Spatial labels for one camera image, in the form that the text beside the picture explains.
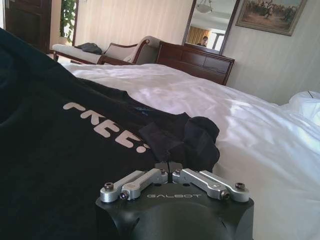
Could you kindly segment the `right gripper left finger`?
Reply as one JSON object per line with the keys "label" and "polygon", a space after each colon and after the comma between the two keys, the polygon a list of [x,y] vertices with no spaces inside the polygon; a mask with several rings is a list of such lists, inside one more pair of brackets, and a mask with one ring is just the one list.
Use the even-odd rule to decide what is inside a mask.
{"label": "right gripper left finger", "polygon": [[135,200],[149,185],[167,183],[169,169],[168,163],[160,162],[148,171],[135,170],[127,175],[119,175],[118,178],[109,174],[107,182],[100,189],[100,201]]}

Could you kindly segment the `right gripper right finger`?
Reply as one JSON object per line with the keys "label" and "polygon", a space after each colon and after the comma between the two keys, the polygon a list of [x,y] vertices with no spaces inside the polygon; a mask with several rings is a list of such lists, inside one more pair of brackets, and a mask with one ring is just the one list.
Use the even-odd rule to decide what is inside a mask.
{"label": "right gripper right finger", "polygon": [[229,182],[226,179],[207,170],[196,171],[184,168],[181,163],[170,162],[168,170],[174,184],[185,187],[195,186],[202,190],[209,198],[226,201],[248,202],[249,190],[242,182]]}

